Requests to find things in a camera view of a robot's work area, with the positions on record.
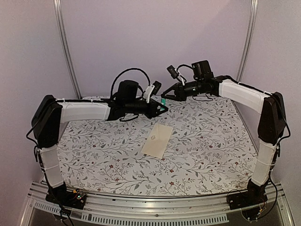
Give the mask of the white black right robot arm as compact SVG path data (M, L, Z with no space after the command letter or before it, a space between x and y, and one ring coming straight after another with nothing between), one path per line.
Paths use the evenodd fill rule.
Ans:
M186 82L172 65L167 67L173 79L178 82L161 94L164 99L186 101L187 97L209 94L223 97L245 105L260 114L258 137L260 140L256 166L248 182L249 191L243 195L247 205L254 205L261 198L260 188L270 179L277 157L280 156L280 142L289 138L283 96L279 92L269 93L234 80L229 75L215 77L207 60L193 63L193 81Z

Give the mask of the cream paper envelope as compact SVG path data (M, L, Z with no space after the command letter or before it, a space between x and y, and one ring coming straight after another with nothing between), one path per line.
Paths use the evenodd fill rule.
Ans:
M173 128L155 123L141 153L161 159L166 150Z

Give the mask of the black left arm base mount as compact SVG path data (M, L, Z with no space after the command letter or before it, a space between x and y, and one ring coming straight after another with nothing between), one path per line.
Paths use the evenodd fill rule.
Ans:
M86 193L79 189L68 191L65 183L56 188L49 187L46 195L48 202L79 210L84 209L86 198Z

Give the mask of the green white glue stick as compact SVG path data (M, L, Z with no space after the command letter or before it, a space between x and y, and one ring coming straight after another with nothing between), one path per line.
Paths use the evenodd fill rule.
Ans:
M166 105L166 100L164 98L161 98L161 104L164 106Z

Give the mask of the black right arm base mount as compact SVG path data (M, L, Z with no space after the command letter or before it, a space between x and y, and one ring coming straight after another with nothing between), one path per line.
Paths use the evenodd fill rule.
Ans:
M266 185L257 186L250 181L245 192L228 194L226 200L230 210L246 208L241 211L242 216L248 221L258 220L268 200L265 187Z

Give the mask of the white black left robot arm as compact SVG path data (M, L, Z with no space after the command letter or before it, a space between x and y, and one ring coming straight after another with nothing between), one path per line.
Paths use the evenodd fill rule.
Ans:
M168 111L167 107L151 98L160 87L161 83L156 81L147 87L141 97L137 97L139 84L125 80L112 97L101 100L67 100L54 98L53 95L44 96L32 118L29 133L34 135L31 140L35 143L35 160L40 165L47 186L53 189L52 197L59 204L66 204L70 200L57 157L61 125L81 120L116 121L127 114L155 118Z

